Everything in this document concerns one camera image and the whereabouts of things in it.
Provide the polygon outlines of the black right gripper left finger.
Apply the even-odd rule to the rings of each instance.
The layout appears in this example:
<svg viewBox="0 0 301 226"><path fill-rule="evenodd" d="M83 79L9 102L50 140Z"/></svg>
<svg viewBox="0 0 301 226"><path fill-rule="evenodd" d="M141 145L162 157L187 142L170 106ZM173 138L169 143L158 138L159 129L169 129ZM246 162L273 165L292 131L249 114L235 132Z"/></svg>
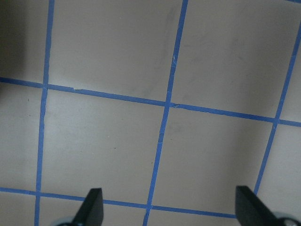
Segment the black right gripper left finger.
<svg viewBox="0 0 301 226"><path fill-rule="evenodd" d="M72 226L101 226L103 223L103 194L101 188L92 188L73 218Z"/></svg>

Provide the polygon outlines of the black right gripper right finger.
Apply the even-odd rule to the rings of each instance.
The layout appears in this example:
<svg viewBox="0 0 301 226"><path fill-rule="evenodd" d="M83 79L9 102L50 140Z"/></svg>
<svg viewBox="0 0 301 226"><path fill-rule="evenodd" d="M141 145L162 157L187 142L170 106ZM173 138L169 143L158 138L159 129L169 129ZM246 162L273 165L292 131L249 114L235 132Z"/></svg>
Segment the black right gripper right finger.
<svg viewBox="0 0 301 226"><path fill-rule="evenodd" d="M235 215L242 226L288 226L289 218L277 218L247 186L237 186Z"/></svg>

